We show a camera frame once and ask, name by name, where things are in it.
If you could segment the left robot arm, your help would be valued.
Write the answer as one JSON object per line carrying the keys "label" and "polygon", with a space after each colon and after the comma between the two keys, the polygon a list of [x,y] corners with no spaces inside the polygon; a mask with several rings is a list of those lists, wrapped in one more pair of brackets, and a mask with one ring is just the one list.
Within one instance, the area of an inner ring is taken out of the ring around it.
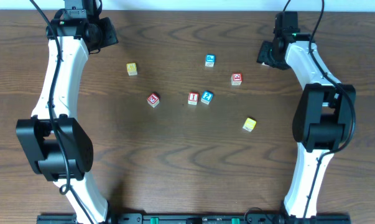
{"label": "left robot arm", "polygon": [[75,214],[70,223],[117,223],[91,168],[93,143],[78,123],[78,94],[88,57],[118,43],[111,20],[100,18],[100,0],[65,1],[47,23],[49,62],[39,100],[16,135],[32,170],[53,182]]}

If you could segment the blue number 2 block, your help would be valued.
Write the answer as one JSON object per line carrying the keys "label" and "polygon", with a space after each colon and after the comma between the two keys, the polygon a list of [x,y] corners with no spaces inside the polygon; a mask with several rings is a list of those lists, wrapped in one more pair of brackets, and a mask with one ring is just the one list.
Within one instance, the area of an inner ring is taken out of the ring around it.
{"label": "blue number 2 block", "polygon": [[206,104],[206,105],[209,105],[210,102],[212,101],[213,99],[213,96],[214,94],[210,91],[204,91],[202,96],[201,96],[201,102]]}

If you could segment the red letter I block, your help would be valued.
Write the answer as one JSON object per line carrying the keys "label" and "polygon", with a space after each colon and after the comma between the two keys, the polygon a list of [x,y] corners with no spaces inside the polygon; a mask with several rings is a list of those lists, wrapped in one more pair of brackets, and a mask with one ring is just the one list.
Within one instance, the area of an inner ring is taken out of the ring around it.
{"label": "red letter I block", "polygon": [[188,94],[188,104],[189,105],[197,105],[199,99],[199,93],[190,92]]}

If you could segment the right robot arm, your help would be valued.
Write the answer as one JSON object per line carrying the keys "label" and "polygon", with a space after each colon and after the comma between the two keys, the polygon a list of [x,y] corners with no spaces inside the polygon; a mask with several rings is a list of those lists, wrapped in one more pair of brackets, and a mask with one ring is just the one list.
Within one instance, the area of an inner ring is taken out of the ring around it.
{"label": "right robot arm", "polygon": [[313,34],[300,31],[296,12],[277,13],[273,33],[273,41],[262,43],[257,62],[279,70],[292,69],[303,90],[292,121],[297,162],[279,220],[342,222],[342,217],[318,216],[317,198],[329,162],[353,137],[356,90],[329,71]]}

